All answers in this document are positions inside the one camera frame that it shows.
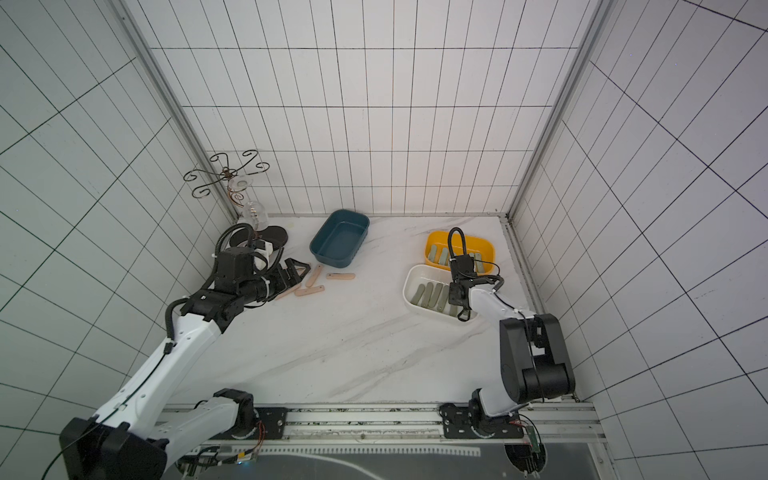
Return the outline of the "yellow storage box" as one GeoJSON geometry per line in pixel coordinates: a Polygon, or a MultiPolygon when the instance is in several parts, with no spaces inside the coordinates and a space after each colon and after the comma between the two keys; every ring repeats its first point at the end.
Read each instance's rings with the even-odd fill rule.
{"type": "MultiPolygon", "coordinates": [[[[482,260],[484,262],[485,272],[478,275],[485,275],[490,274],[494,271],[495,267],[495,249],[494,246],[487,240],[473,237],[473,236],[465,236],[464,241],[461,240],[458,234],[455,234],[451,238],[451,244],[453,251],[456,255],[460,255],[464,253],[464,247],[467,247],[468,251],[467,254],[471,256],[474,259],[475,253],[480,253],[482,255],[482,260]]],[[[441,250],[443,248],[448,248],[448,231],[434,231],[431,232],[427,238],[425,250],[424,250],[424,258],[428,265],[432,267],[436,267],[443,270],[450,270],[449,262],[447,266],[441,266],[438,264],[439,257],[441,250]],[[430,249],[431,245],[437,246],[437,255],[435,258],[435,262],[429,262],[427,259],[427,255],[430,249]]]]}

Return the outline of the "clear glass on rack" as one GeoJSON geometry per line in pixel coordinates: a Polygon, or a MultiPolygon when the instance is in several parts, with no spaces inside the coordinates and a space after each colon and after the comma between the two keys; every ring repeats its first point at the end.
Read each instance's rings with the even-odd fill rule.
{"type": "Polygon", "coordinates": [[[255,231],[261,231],[269,226],[266,208],[258,201],[247,201],[242,210],[242,219],[250,224],[255,231]]]}

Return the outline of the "metal scroll cup rack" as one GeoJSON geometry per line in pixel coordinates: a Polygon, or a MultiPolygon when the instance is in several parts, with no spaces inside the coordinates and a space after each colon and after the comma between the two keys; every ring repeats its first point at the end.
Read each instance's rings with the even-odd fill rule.
{"type": "MultiPolygon", "coordinates": [[[[229,202],[238,211],[238,222],[248,224],[242,219],[244,204],[249,200],[260,202],[259,200],[252,199],[248,191],[253,187],[257,177],[266,174],[270,170],[271,164],[266,160],[262,160],[256,149],[245,150],[240,154],[240,157],[241,163],[233,165],[228,153],[223,151],[213,153],[208,158],[209,168],[196,167],[190,169],[183,174],[182,178],[185,183],[196,183],[192,187],[192,196],[196,199],[202,199],[210,195],[215,188],[221,187],[229,202]]],[[[269,226],[266,229],[261,231],[253,230],[255,235],[259,237],[263,235],[264,231],[268,231],[270,227],[269,218],[269,226]]]]}

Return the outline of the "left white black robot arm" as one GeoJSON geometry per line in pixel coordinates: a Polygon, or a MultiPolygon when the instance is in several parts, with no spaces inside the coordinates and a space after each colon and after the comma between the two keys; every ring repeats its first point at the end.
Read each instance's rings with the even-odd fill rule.
{"type": "Polygon", "coordinates": [[[167,306],[164,341],[90,418],[68,422],[53,460],[63,462],[71,479],[159,479],[216,436],[263,441],[267,429],[252,394],[233,388],[216,391],[175,421],[157,421],[197,360],[238,315],[300,286],[310,270],[267,248],[217,250],[202,287],[167,306]]]}

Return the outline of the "dark teal storage box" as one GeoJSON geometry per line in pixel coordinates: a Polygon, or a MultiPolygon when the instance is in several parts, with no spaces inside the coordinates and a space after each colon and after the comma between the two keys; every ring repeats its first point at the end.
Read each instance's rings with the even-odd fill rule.
{"type": "Polygon", "coordinates": [[[324,265],[346,268],[367,237],[369,226],[370,219],[365,214],[347,209],[336,210],[317,231],[309,250],[324,265]]]}

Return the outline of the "white storage box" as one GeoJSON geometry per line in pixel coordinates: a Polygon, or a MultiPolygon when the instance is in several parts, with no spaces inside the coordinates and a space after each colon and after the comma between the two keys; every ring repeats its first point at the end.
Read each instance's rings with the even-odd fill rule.
{"type": "Polygon", "coordinates": [[[402,297],[406,306],[416,314],[459,324],[460,307],[448,302],[452,277],[448,270],[425,264],[413,266],[406,277],[402,297]]]}

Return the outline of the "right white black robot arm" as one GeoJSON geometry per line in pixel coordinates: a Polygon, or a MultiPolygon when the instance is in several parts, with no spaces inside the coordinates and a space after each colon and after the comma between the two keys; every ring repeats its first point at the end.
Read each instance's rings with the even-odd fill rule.
{"type": "Polygon", "coordinates": [[[512,416],[535,400],[552,400],[575,392],[576,379],[558,318],[526,313],[499,293],[503,278],[479,275],[474,259],[451,255],[448,303],[467,322],[474,314],[497,327],[500,381],[472,395],[480,414],[490,419],[512,416]]]}

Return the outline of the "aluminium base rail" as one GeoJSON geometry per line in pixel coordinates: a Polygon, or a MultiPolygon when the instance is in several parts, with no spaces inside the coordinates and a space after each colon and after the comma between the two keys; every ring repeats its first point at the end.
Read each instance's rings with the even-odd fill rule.
{"type": "Polygon", "coordinates": [[[594,407],[573,401],[534,403],[491,417],[453,404],[258,405],[268,446],[605,443],[594,407]]]}

